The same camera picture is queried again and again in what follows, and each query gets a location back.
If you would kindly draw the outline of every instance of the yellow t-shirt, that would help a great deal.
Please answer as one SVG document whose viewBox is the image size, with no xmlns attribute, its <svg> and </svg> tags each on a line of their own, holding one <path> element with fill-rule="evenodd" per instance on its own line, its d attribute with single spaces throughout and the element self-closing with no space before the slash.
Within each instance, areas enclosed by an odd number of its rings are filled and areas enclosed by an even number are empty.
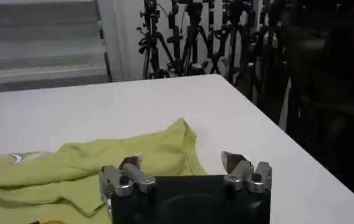
<svg viewBox="0 0 354 224">
<path fill-rule="evenodd" d="M 196 135 L 179 119 L 148 135 L 67 143 L 56 153 L 21 162 L 11 155 L 14 159 L 6 158 L 11 165 L 0 165 L 0 223 L 109 223 L 99 193 L 102 166 L 118 167 L 140 153 L 141 170 L 148 175 L 205 175 L 195 144 Z"/>
</svg>

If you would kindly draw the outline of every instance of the tripod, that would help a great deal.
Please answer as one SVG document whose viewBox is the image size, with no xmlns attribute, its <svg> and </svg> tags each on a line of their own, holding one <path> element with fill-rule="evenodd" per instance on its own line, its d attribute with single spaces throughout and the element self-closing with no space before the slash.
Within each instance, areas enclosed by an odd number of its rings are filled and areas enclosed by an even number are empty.
<svg viewBox="0 0 354 224">
<path fill-rule="evenodd" d="M 163 35 L 158 32 L 157 23 L 160 12 L 157 10 L 156 0 L 144 0 L 144 9 L 144 13 L 140 12 L 140 17 L 144 17 L 145 23 L 143 24 L 143 27 L 147 28 L 147 32 L 142 33 L 141 28 L 138 28 L 138 30 L 144 35 L 144 38 L 139 42 L 139 45 L 141 46 L 139 53 L 145 55 L 143 63 L 143 79 L 160 79 L 169 77 L 167 69 L 159 68 L 158 40 L 166 51 L 171 66 L 175 67 L 175 63 L 165 43 Z M 152 66 L 152 72 L 150 73 L 148 72 L 149 63 L 151 63 Z"/>
<path fill-rule="evenodd" d="M 248 47 L 250 30 L 255 25 L 255 12 L 251 9 L 248 2 L 242 0 L 224 0 L 223 1 L 223 18 L 221 30 L 216 31 L 216 38 L 220 39 L 220 48 L 214 56 L 214 65 L 217 64 L 219 59 L 225 55 L 225 43 L 228 36 L 231 35 L 229 52 L 228 52 L 228 65 L 227 73 L 225 78 L 233 84 L 234 74 L 243 74 L 243 69 L 246 67 L 246 62 L 248 58 Z M 243 12 L 248 15 L 247 23 L 245 25 L 240 24 L 240 16 Z M 236 36 L 237 34 L 241 36 L 241 56 L 239 59 L 239 68 L 235 67 L 235 55 L 236 55 Z"/>
<path fill-rule="evenodd" d="M 249 73 L 252 81 L 247 98 L 252 99 L 252 90 L 253 87 L 255 87 L 258 93 L 257 105 L 261 109 L 264 107 L 265 101 L 267 101 L 267 92 L 274 88 L 274 86 L 270 86 L 270 84 L 274 82 L 272 82 L 272 80 L 269 81 L 269 79 L 279 79 L 281 77 L 281 79 L 285 80 L 285 82 L 287 80 L 288 75 L 286 72 L 285 60 L 286 49 L 283 42 L 284 30 L 282 26 L 278 25 L 278 22 L 281 19 L 281 13 L 290 7 L 291 5 L 288 4 L 287 0 L 276 0 L 273 4 L 271 4 L 269 8 L 269 25 L 264 23 L 267 7 L 263 9 L 260 15 L 260 20 L 263 25 L 258 32 L 258 39 L 256 40 L 255 46 L 246 61 L 246 69 L 243 70 L 243 73 L 236 78 L 235 86 L 238 85 L 245 73 Z M 275 36 L 277 40 L 276 46 L 274 46 Z M 260 76 L 258 78 L 256 70 L 259 60 Z"/>
<path fill-rule="evenodd" d="M 188 35 L 186 38 L 185 46 L 183 47 L 183 54 L 182 54 L 182 68 L 184 75 L 201 75 L 205 74 L 205 68 L 208 65 L 208 62 L 205 61 L 202 65 L 197 64 L 198 58 L 198 49 L 197 49 L 197 38 L 200 34 L 204 43 L 208 49 L 208 53 L 211 52 L 213 45 L 210 44 L 204 28 L 199 25 L 201 22 L 201 13 L 202 13 L 202 3 L 199 2 L 190 2 L 186 6 L 186 12 L 190 17 L 190 24 L 187 28 Z M 220 73 L 220 70 L 217 64 L 214 63 L 214 70 Z"/>
</svg>

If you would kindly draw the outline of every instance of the white table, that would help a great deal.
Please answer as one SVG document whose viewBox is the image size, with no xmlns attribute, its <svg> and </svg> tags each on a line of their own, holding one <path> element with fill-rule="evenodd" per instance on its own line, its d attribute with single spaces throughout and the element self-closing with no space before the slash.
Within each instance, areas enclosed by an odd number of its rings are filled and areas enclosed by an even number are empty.
<svg viewBox="0 0 354 224">
<path fill-rule="evenodd" d="M 218 75 L 0 93 L 0 153 L 141 135 L 179 117 L 209 173 L 224 173 L 222 150 L 272 165 L 272 224 L 354 223 L 354 194 Z"/>
</svg>

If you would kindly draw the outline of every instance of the black stand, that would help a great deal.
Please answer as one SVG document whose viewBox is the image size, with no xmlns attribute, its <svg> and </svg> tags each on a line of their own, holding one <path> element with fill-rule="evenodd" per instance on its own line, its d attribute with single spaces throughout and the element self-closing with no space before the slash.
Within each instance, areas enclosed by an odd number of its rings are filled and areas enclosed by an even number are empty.
<svg viewBox="0 0 354 224">
<path fill-rule="evenodd" d="M 202 65 L 197 64 L 198 49 L 197 49 L 197 37 L 200 34 L 207 49 L 210 51 L 211 45 L 207 39 L 204 28 L 199 25 L 201 22 L 201 13 L 202 13 L 202 3 L 192 2 L 189 3 L 186 7 L 186 12 L 190 17 L 190 24 L 188 26 L 188 36 L 186 38 L 185 46 L 183 48 L 182 55 L 182 66 L 183 73 L 185 75 L 199 75 L 205 74 L 205 67 L 208 65 L 208 62 L 204 62 Z M 216 72 L 220 73 L 220 70 L 217 64 L 214 64 L 214 69 Z"/>
<path fill-rule="evenodd" d="M 143 68 L 143 79 L 160 79 L 169 77 L 168 71 L 166 69 L 159 68 L 159 55 L 158 55 L 158 40 L 162 44 L 169 58 L 170 63 L 175 66 L 174 60 L 170 54 L 170 51 L 166 45 L 163 35 L 158 32 L 158 19 L 159 10 L 157 10 L 156 0 L 144 0 L 144 13 L 140 12 L 140 17 L 144 16 L 145 24 L 144 27 L 147 28 L 147 32 L 144 33 L 144 38 L 139 42 L 141 46 L 139 53 L 145 54 L 144 58 L 144 68 Z M 149 63 L 151 62 L 152 72 L 148 72 Z"/>
<path fill-rule="evenodd" d="M 169 65 L 169 67 L 174 67 L 174 73 L 176 76 L 183 75 L 182 61 L 181 61 L 181 49 L 180 41 L 183 36 L 179 33 L 179 27 L 175 25 L 175 16 L 178 14 L 179 7 L 176 0 L 171 0 L 172 10 L 168 15 L 169 18 L 169 28 L 172 29 L 172 36 L 167 39 L 167 43 L 172 43 L 174 47 L 174 65 Z"/>
<path fill-rule="evenodd" d="M 248 20 L 245 25 L 240 24 L 240 16 L 243 12 L 246 12 L 248 15 Z M 239 0 L 230 2 L 229 0 L 223 1 L 223 20 L 221 30 L 216 32 L 216 36 L 220 39 L 220 48 L 214 56 L 214 64 L 217 64 L 219 59 L 225 55 L 225 43 L 228 39 L 228 36 L 231 35 L 230 40 L 230 51 L 228 53 L 228 65 L 227 65 L 227 74 L 225 78 L 233 83 L 234 74 L 239 72 L 243 74 L 243 69 L 245 69 L 248 58 L 248 47 L 250 44 L 250 30 L 255 25 L 255 12 L 250 8 L 247 2 Z M 236 36 L 237 34 L 241 36 L 241 56 L 239 66 L 240 68 L 235 67 L 235 54 L 236 54 Z"/>
<path fill-rule="evenodd" d="M 286 0 L 277 0 L 275 3 L 271 4 L 269 9 L 269 25 L 265 25 L 264 19 L 266 16 L 266 9 L 262 11 L 261 14 L 261 23 L 263 26 L 261 27 L 258 33 L 258 39 L 255 44 L 253 51 L 251 52 L 249 59 L 246 61 L 246 65 L 243 66 L 242 73 L 236 78 L 235 86 L 238 85 L 240 80 L 242 79 L 245 73 L 249 73 L 252 79 L 252 86 L 249 88 L 248 98 L 252 97 L 252 90 L 253 86 L 255 86 L 258 90 L 258 102 L 257 105 L 261 108 L 262 103 L 266 98 L 266 90 L 267 90 L 267 78 L 268 72 L 272 69 L 272 66 L 276 63 L 280 64 L 280 66 L 284 66 L 286 64 L 284 58 L 284 43 L 283 43 L 283 29 L 282 27 L 278 26 L 278 22 L 280 21 L 281 13 L 287 8 L 287 1 Z M 264 38 L 267 34 L 267 42 L 266 47 L 263 49 L 264 46 Z M 273 48 L 273 39 L 274 35 L 277 37 L 277 49 Z M 258 79 L 256 74 L 257 68 L 257 58 L 261 58 L 261 73 L 260 78 Z"/>
</svg>

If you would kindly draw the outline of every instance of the cable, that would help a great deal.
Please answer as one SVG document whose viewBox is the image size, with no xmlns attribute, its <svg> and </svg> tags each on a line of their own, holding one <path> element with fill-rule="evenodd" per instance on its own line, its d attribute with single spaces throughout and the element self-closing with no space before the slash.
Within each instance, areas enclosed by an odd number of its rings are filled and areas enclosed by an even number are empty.
<svg viewBox="0 0 354 224">
<path fill-rule="evenodd" d="M 159 5 L 159 7 L 162 9 L 162 11 L 165 13 L 165 16 L 168 17 L 165 8 L 163 8 L 163 6 L 160 3 L 157 3 L 157 5 Z"/>
<path fill-rule="evenodd" d="M 181 31 L 180 31 L 181 34 L 182 34 L 182 28 L 183 28 L 183 19 L 185 18 L 185 12 L 186 12 L 187 5 L 188 4 L 185 4 L 185 8 L 183 9 L 182 20 L 181 20 Z"/>
</svg>

